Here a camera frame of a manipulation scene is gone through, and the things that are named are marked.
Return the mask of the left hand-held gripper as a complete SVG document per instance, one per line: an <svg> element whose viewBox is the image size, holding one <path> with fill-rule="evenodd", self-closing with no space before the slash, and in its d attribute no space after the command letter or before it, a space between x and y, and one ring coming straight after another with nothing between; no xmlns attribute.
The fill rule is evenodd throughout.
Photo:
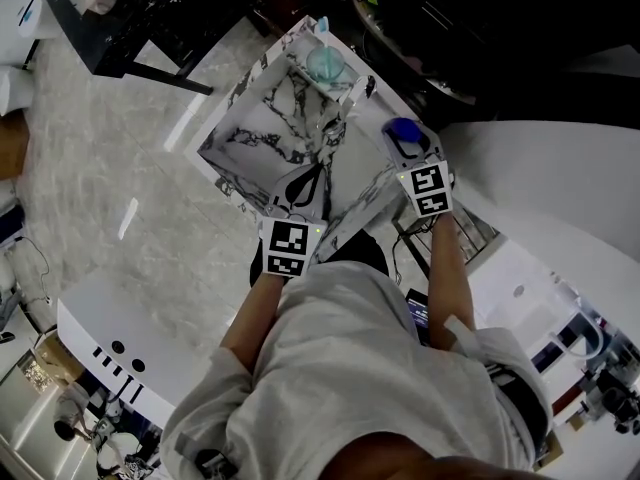
<svg viewBox="0 0 640 480"><path fill-rule="evenodd" d="M263 273L286 278L306 273L327 229L318 218L324 216L326 190L323 164L297 167L276 182L259 225ZM293 209L301 213L289 213Z"/></svg>

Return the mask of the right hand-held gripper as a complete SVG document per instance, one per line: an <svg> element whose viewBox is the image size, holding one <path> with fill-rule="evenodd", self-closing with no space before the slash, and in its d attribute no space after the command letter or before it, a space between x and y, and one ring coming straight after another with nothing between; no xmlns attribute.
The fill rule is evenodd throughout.
<svg viewBox="0 0 640 480"><path fill-rule="evenodd" d="M434 217L451 212L452 185L450 172L440 137L423 123L417 123L420 138L417 144L421 159L414 162L414 144L399 139L393 133L383 134L389 155L397 168L396 177L416 215Z"/></svg>

